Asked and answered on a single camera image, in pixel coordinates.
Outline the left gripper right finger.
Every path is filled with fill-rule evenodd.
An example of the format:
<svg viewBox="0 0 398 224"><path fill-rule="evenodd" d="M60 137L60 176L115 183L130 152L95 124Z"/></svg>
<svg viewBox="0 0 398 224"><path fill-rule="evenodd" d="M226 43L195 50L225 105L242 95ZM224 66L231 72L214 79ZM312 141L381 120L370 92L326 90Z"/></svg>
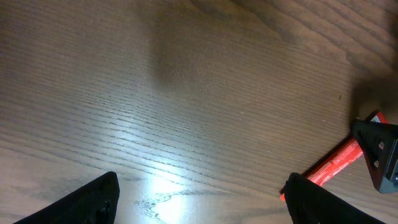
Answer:
<svg viewBox="0 0 398 224"><path fill-rule="evenodd" d="M381 222L295 172L290 174L285 183L284 197L294 224Z"/></svg>

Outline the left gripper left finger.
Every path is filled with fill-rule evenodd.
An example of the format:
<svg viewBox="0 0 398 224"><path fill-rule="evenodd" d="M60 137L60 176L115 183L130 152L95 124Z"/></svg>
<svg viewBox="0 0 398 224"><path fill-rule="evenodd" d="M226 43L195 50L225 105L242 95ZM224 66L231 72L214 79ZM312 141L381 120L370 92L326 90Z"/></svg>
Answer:
<svg viewBox="0 0 398 224"><path fill-rule="evenodd" d="M16 224L113 224L120 189L115 172L107 172Z"/></svg>

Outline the red packet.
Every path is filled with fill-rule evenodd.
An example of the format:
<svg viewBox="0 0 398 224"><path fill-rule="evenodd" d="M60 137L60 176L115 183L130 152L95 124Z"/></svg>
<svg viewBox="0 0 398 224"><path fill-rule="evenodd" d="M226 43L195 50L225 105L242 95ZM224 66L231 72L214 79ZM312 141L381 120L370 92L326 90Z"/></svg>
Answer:
<svg viewBox="0 0 398 224"><path fill-rule="evenodd" d="M365 121L390 124L380 111L374 111ZM309 171L303 176L314 184L322 187L323 184L328 182L337 173L363 155L363 151L361 150L357 140L355 140L353 135L351 135L345 139L340 146L333 150L331 154L325 156L320 163L309 168ZM284 188L280 199L285 202Z"/></svg>

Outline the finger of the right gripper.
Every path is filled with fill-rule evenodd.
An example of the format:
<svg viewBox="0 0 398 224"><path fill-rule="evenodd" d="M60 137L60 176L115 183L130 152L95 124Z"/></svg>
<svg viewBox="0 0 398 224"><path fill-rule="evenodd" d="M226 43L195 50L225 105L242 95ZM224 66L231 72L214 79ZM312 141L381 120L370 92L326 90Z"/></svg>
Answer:
<svg viewBox="0 0 398 224"><path fill-rule="evenodd" d="M355 120L351 133L363 151L374 188L397 192L397 125Z"/></svg>

